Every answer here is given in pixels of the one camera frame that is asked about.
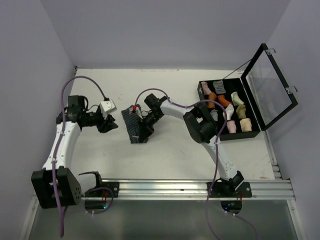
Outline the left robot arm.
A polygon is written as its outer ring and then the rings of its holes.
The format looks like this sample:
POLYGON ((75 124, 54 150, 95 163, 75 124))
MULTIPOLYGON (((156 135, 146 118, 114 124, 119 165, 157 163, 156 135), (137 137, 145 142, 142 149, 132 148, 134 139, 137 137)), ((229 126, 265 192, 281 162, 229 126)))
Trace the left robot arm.
POLYGON ((56 118, 56 136, 49 157, 42 169, 31 175, 34 191, 43 209, 78 205, 86 192, 95 197, 103 193, 100 174, 89 171, 75 176, 71 171, 71 161, 83 128, 96 127, 102 134, 118 128, 111 115, 116 109, 109 98, 101 101, 96 111, 89 111, 85 96, 68 97, 67 106, 56 118))

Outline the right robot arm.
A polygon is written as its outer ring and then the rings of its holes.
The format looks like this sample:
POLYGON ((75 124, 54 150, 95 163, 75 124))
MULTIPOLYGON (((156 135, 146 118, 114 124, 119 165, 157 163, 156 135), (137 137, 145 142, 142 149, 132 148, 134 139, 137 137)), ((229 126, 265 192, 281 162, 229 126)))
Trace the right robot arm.
POLYGON ((148 95, 144 103, 150 112, 138 122, 140 143, 153 134, 154 125, 163 116, 180 119, 184 121, 190 137, 206 149, 217 167, 220 178, 213 181, 212 188, 231 197, 241 190, 244 177, 223 149, 217 124, 204 103, 182 106, 170 101, 166 96, 157 98, 154 94, 148 95))

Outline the grey underwear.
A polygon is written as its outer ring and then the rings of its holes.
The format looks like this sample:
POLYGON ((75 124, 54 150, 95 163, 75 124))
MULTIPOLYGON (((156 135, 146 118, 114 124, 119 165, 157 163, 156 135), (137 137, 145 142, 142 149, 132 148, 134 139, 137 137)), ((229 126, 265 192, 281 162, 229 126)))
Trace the grey underwear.
POLYGON ((214 121, 218 121, 218 111, 216 109, 213 109, 211 112, 210 112, 210 115, 212 116, 213 120, 214 121))

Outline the striped blue cloth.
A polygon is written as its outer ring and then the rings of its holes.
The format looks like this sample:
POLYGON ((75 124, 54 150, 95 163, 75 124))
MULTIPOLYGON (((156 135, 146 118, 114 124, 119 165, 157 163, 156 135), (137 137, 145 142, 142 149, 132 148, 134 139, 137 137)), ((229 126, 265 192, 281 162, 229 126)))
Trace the striped blue cloth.
POLYGON ((123 118, 125 126, 126 126, 126 130, 127 130, 128 136, 129 136, 130 143, 131 144, 146 144, 149 139, 146 138, 144 140, 140 140, 140 137, 139 137, 139 134, 140 134, 139 123, 141 121, 141 117, 139 117, 135 114, 130 114, 130 112, 129 112, 130 107, 121 111, 122 118, 123 118))

